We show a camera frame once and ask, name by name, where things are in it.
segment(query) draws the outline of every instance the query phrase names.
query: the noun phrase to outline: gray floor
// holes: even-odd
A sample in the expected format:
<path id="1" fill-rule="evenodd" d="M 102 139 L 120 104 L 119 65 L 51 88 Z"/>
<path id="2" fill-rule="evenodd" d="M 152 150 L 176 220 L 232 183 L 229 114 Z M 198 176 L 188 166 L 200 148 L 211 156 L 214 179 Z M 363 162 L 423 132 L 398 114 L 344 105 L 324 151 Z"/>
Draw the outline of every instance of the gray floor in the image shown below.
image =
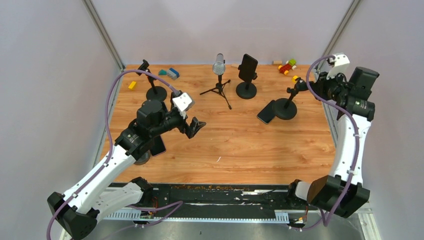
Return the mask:
<path id="1" fill-rule="evenodd" d="M 319 219 L 310 213 L 310 224 Z M 86 238 L 100 240 L 117 230 L 132 225 L 130 221 L 104 220 Z M 328 227 L 322 224 L 313 230 L 296 232 L 282 224 L 162 222 L 152 227 L 130 228 L 108 240 L 365 240 L 356 214 L 348 219 L 334 216 Z"/>

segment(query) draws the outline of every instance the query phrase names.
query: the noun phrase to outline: toy car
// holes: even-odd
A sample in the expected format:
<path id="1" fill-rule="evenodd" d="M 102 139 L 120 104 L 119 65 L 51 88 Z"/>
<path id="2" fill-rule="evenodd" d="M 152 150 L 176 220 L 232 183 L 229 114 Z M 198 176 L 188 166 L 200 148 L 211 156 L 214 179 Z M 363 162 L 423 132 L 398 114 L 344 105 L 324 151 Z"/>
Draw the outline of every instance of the toy car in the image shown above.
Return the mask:
<path id="1" fill-rule="evenodd" d="M 292 58 L 289 61 L 286 61 L 285 65 L 278 66 L 278 70 L 280 73 L 287 75 L 290 69 L 294 70 L 296 68 L 295 64 L 296 64 L 296 60 Z"/>

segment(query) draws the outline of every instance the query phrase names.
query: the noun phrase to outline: microphone head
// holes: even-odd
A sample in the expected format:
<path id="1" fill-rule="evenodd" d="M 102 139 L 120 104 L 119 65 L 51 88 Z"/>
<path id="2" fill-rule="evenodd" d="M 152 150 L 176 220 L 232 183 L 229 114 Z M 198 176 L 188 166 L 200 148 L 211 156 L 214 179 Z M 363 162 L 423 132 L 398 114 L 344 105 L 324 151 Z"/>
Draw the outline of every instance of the microphone head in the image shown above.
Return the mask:
<path id="1" fill-rule="evenodd" d="M 212 71 L 216 75 L 223 75 L 225 72 L 225 64 L 224 64 L 224 55 L 222 53 L 218 53 L 216 56 L 216 61 L 212 66 Z"/>

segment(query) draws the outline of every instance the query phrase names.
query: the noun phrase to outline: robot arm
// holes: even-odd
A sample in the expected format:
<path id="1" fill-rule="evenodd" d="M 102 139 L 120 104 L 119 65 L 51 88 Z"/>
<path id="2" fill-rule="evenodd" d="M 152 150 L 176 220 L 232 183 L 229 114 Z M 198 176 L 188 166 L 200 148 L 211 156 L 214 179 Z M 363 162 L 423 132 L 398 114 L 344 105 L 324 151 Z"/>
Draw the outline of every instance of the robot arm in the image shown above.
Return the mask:
<path id="1" fill-rule="evenodd" d="M 141 177 L 118 190 L 102 193 L 126 168 L 135 162 L 144 164 L 149 160 L 146 153 L 153 147 L 155 137 L 174 128 L 178 128 L 189 139 L 194 137 L 206 123 L 193 117 L 191 124 L 187 124 L 186 111 L 193 105 L 191 97 L 182 92 L 177 95 L 172 93 L 170 111 L 166 111 L 163 102 L 145 101 L 137 110 L 136 119 L 116 139 L 112 153 L 108 152 L 85 177 L 63 194 L 54 192 L 48 197 L 47 203 L 54 214 L 59 206 L 73 196 L 56 218 L 73 239 L 85 238 L 98 222 L 111 213 L 128 205 L 148 202 L 152 198 L 152 186 Z M 84 189 L 78 195 L 75 194 L 89 179 L 91 181 Z"/>
<path id="2" fill-rule="evenodd" d="M 347 194 L 334 212 L 336 215 L 348 218 L 370 197 L 370 191 L 362 187 L 362 156 L 375 111 L 375 105 L 368 101 L 368 97 L 379 74 L 371 69 L 357 67 L 349 82 L 346 82 L 340 78 L 345 78 L 344 71 L 349 65 L 349 59 L 344 54 L 336 54 L 328 63 L 333 68 L 328 73 L 320 73 L 318 80 L 311 85 L 312 89 L 321 98 L 334 100 L 338 106 L 347 110 L 353 116 L 359 132 L 359 155 L 353 178 Z M 291 206 L 313 205 L 330 211 L 339 198 L 341 189 L 345 187 L 353 164 L 355 131 L 348 116 L 339 112 L 337 119 L 338 140 L 334 163 L 329 174 L 312 183 L 299 179 L 292 182 L 287 197 L 287 202 Z"/>

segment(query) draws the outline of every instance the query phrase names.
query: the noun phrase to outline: green block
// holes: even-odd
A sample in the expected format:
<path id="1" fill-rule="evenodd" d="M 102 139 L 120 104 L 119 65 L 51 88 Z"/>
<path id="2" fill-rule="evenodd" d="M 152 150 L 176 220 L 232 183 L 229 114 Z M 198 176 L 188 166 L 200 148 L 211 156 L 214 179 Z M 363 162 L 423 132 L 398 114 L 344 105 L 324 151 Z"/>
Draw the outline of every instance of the green block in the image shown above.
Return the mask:
<path id="1" fill-rule="evenodd" d="M 290 64 L 290 66 L 293 67 L 293 65 L 296 64 L 296 60 L 294 58 L 290 59 L 290 61 L 288 61 L 288 64 Z"/>
<path id="2" fill-rule="evenodd" d="M 161 70 L 159 71 L 159 74 L 158 74 L 158 75 L 159 75 L 159 76 L 167 75 L 167 71 L 165 71 L 165 70 L 161 69 Z"/>

